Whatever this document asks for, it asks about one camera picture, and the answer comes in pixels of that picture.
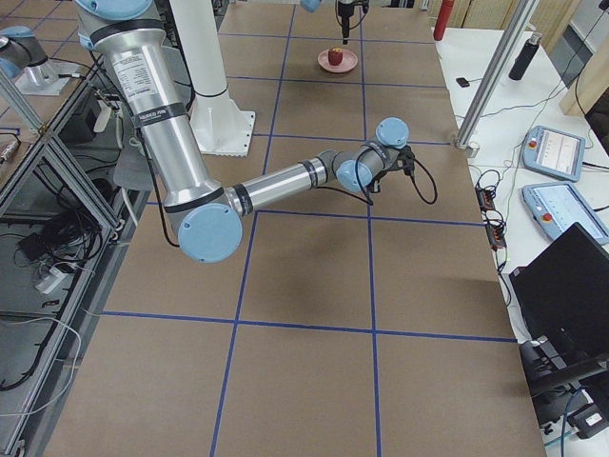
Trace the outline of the red apple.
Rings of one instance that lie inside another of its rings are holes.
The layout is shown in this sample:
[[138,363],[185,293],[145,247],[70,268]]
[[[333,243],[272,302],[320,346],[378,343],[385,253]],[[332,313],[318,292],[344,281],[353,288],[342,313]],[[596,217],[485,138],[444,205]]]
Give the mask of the red apple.
[[338,67],[344,59],[342,48],[330,48],[327,51],[327,62],[331,67]]

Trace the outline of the pink plate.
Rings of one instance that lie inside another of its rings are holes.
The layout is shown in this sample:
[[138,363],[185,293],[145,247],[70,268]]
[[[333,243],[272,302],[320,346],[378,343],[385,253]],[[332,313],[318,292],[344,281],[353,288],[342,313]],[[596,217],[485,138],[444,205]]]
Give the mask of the pink plate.
[[318,64],[323,70],[331,73],[347,73],[352,71],[358,65],[358,56],[351,50],[344,50],[344,59],[338,67],[331,67],[327,62],[327,50],[323,50],[318,55]]

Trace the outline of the orange black usb hub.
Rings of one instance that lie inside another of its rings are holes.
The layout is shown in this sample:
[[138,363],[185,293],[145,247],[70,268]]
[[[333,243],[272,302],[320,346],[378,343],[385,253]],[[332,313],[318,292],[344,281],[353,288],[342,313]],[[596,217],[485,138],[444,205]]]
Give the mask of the orange black usb hub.
[[505,241],[506,222],[494,202],[495,191],[491,188],[475,187],[484,228],[491,249],[507,248]]

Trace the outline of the small black device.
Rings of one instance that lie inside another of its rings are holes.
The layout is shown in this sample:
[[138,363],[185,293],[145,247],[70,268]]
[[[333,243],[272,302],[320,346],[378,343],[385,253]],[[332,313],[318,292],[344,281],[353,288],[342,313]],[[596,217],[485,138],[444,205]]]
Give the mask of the small black device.
[[470,86],[470,82],[467,79],[463,78],[463,77],[458,77],[456,79],[456,82],[462,88],[467,88],[467,87]]

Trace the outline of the lower teach pendant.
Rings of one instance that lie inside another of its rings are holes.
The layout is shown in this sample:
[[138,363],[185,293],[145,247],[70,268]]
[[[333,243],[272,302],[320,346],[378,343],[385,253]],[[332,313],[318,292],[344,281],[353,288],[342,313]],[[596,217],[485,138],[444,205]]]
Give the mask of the lower teach pendant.
[[571,182],[527,185],[522,200],[533,219],[552,241],[579,223],[601,245],[608,244],[608,227]]

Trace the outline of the teach pendant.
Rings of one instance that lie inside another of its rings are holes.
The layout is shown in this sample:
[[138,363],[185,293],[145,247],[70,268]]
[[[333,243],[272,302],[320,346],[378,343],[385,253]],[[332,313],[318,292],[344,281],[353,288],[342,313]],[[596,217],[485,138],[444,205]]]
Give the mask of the teach pendant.
[[533,219],[552,241],[579,223],[601,245],[608,244],[608,227],[571,182],[527,185],[522,200]]
[[574,134],[544,126],[530,129],[521,148],[527,169],[560,180],[580,179],[586,140]]

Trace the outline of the black bottle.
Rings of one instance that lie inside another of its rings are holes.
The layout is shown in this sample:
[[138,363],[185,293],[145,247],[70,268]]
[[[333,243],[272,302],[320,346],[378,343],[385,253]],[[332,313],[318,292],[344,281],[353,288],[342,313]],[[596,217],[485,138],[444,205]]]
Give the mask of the black bottle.
[[540,47],[541,38],[541,33],[533,32],[532,35],[524,42],[512,68],[508,72],[509,79],[513,81],[520,81],[522,79]]

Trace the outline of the upper teach pendant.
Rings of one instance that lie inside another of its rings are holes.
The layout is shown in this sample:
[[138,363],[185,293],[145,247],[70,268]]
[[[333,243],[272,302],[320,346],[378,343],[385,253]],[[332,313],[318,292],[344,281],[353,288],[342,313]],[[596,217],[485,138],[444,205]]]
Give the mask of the upper teach pendant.
[[586,140],[574,134],[544,126],[530,129],[521,148],[527,169],[560,180],[580,179]]

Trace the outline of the black laptop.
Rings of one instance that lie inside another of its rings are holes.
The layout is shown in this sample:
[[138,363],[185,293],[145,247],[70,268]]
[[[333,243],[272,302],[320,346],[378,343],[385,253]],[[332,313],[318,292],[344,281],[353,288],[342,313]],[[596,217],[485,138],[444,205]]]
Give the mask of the black laptop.
[[573,224],[509,280],[531,337],[561,353],[608,352],[608,252]]

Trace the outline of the wooden board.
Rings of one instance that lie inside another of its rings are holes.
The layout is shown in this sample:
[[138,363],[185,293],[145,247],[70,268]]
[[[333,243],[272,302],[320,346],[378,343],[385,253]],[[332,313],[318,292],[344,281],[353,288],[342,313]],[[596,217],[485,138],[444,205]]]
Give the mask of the wooden board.
[[597,73],[582,73],[560,101],[567,116],[583,116],[597,103],[608,88],[608,77]]

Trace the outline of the black monitor stand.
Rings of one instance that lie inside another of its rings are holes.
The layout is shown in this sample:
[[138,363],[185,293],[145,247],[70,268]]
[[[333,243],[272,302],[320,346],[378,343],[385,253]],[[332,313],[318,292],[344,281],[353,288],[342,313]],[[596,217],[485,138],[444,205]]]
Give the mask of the black monitor stand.
[[532,397],[608,370],[608,355],[567,364],[548,340],[526,341],[519,346],[529,393]]

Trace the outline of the aluminium frame post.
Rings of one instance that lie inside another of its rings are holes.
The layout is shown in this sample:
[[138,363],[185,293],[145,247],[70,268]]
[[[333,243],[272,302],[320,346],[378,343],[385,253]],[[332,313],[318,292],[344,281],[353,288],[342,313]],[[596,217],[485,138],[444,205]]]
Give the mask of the aluminium frame post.
[[482,77],[472,102],[465,114],[461,127],[454,139],[454,146],[464,150],[468,158],[477,155],[477,149],[471,146],[471,137],[482,113],[486,108],[497,84],[500,81],[502,72],[516,48],[522,34],[529,24],[536,8],[538,0],[520,0],[514,10],[506,29],[503,31],[501,39],[497,44],[491,60]]

